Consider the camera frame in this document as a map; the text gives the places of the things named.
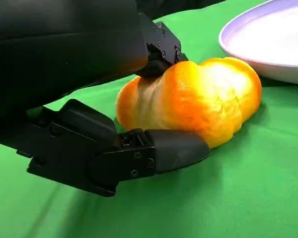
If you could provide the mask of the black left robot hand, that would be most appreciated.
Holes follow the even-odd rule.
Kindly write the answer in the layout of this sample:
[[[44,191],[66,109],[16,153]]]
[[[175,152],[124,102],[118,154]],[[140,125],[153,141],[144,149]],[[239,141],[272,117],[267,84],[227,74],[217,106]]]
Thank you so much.
[[[185,61],[181,42],[133,0],[0,0],[0,144],[27,171],[104,197],[119,182],[198,163],[210,149],[180,130],[117,133],[70,93],[129,75],[161,76]]]

